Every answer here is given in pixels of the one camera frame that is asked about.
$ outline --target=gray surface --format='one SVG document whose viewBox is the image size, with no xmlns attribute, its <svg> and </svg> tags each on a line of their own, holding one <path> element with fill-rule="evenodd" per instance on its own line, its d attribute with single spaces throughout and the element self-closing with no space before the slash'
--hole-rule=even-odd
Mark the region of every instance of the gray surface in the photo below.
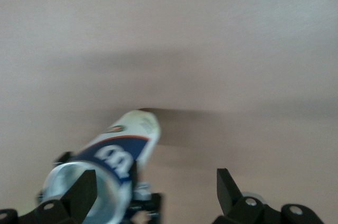
<svg viewBox="0 0 338 224">
<path fill-rule="evenodd" d="M 338 215 L 338 0 L 0 0 L 0 208 L 53 159 L 158 108 L 144 177 L 165 223 L 221 213 L 215 170 L 275 208 Z"/>
</svg>

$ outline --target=can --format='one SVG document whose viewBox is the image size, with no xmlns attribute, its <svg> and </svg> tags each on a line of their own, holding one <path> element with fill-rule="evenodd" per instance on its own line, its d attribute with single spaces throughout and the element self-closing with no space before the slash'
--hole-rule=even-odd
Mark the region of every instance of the can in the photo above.
<svg viewBox="0 0 338 224">
<path fill-rule="evenodd" d="M 154 114 L 133 110 L 108 127 L 78 154 L 55 167 L 43 185 L 43 201 L 60 198 L 85 170 L 95 170 L 98 196 L 84 224 L 121 222 L 132 199 L 129 170 L 144 168 L 161 129 Z"/>
</svg>

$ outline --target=metal bolt head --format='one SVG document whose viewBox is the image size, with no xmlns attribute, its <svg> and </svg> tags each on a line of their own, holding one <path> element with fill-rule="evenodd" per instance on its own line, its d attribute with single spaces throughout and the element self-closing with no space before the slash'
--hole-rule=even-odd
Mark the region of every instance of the metal bolt head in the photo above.
<svg viewBox="0 0 338 224">
<path fill-rule="evenodd" d="M 296 215 L 302 215 L 303 214 L 303 211 L 301 210 L 301 208 L 297 207 L 297 206 L 291 206 L 290 207 L 290 211 L 293 213 L 293 214 L 296 214 Z"/>
<path fill-rule="evenodd" d="M 0 213 L 0 220 L 5 219 L 8 216 L 6 212 Z"/>
<path fill-rule="evenodd" d="M 53 203 L 48 203 L 43 207 L 43 210 L 50 210 L 54 207 Z"/>
<path fill-rule="evenodd" d="M 245 203 L 247 205 L 249 205 L 249 206 L 252 206 L 252 207 L 254 207 L 254 206 L 257 205 L 257 202 L 254 199 L 252 199 L 252 198 L 247 198 L 246 201 L 245 201 Z"/>
</svg>

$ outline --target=logo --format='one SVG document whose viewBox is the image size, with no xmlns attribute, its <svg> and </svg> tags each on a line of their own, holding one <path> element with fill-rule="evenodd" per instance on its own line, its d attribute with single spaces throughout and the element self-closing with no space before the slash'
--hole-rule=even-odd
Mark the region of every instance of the logo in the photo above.
<svg viewBox="0 0 338 224">
<path fill-rule="evenodd" d="M 126 129 L 123 125 L 116 125 L 113 127 L 109 127 L 105 133 L 119 133 L 123 132 Z"/>
<path fill-rule="evenodd" d="M 118 145 L 104 146 L 96 152 L 94 157 L 104 161 L 115 170 L 120 179 L 129 177 L 129 170 L 134 159 L 122 147 Z"/>
</svg>

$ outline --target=bottle label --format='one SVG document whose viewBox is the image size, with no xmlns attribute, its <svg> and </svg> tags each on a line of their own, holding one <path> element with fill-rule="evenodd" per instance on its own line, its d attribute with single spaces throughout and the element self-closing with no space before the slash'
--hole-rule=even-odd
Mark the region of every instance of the bottle label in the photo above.
<svg viewBox="0 0 338 224">
<path fill-rule="evenodd" d="M 149 138 L 124 135 L 103 139 L 90 145 L 70 161 L 87 161 L 108 170 L 122 184 L 130 181 L 129 170 Z"/>
</svg>

